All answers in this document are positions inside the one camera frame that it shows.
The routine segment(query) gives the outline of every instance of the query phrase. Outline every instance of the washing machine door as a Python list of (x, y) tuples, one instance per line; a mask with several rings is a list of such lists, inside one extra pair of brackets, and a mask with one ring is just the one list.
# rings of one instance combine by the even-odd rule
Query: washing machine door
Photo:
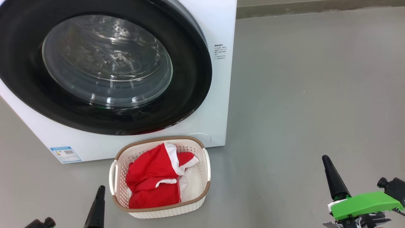
[(179, 6), (6, 0), (0, 78), (25, 104), (69, 127), (109, 135), (164, 129), (195, 111), (211, 84), (202, 32)]

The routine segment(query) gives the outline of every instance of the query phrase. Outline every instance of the wall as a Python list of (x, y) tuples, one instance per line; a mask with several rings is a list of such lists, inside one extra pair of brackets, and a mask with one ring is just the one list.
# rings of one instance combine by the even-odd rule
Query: wall
[(291, 2), (310, 2), (310, 1), (314, 0), (238, 0), (238, 7), (260, 6), (260, 5), (291, 3)]

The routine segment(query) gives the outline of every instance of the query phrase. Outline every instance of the baseboard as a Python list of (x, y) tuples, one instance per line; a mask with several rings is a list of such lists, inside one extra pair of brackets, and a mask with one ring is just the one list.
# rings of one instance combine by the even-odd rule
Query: baseboard
[(321, 0), (237, 8), (236, 19), (405, 6), (405, 0)]

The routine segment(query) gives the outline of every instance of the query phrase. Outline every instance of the blue and white sticker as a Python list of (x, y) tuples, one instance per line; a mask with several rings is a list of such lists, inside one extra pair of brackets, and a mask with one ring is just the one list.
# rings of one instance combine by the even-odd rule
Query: blue and white sticker
[(77, 156), (77, 154), (70, 146), (53, 147), (50, 149), (62, 163), (81, 161), (81, 159)]

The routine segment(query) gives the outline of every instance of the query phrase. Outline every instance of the brown basket rim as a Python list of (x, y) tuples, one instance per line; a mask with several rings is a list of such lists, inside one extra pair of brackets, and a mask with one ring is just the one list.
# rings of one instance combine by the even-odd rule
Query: brown basket rim
[[(154, 139), (148, 139), (148, 140), (142, 140), (139, 142), (134, 142), (131, 144), (126, 145), (124, 148), (122, 148), (117, 156), (115, 157), (115, 160), (118, 160), (119, 157), (121, 156), (121, 154), (127, 150), (128, 148), (132, 147), (132, 146), (137, 146), (137, 145), (141, 145), (141, 144), (146, 144), (146, 143), (150, 143), (150, 142), (158, 142), (158, 141), (165, 141), (165, 140), (191, 140), (194, 141), (196, 143), (198, 143), (202, 149), (204, 149), (204, 144), (199, 141), (198, 139), (191, 137), (191, 136), (170, 136), (170, 137), (160, 137), (160, 138), (154, 138)], [(161, 207), (152, 207), (152, 208), (142, 208), (142, 209), (129, 209), (126, 207), (123, 207), (119, 202), (118, 199), (115, 195), (113, 195), (113, 201), (115, 203), (115, 205), (117, 205), (117, 207), (125, 212), (128, 213), (140, 213), (140, 212), (151, 212), (151, 211), (162, 211), (162, 210), (167, 210), (167, 209), (173, 209), (173, 208), (177, 208), (177, 207), (181, 207), (181, 206), (185, 206), (185, 205), (189, 205), (189, 204), (193, 204), (196, 203), (198, 201), (200, 201), (202, 198), (205, 197), (205, 195), (207, 194), (208, 190), (209, 190), (209, 186), (211, 185), (210, 181), (207, 181), (207, 185), (205, 186), (204, 191), (202, 192), (202, 194), (193, 199), (193, 200), (189, 200), (186, 202), (181, 202), (178, 204), (173, 204), (173, 205), (168, 205), (168, 206), (161, 206)]]

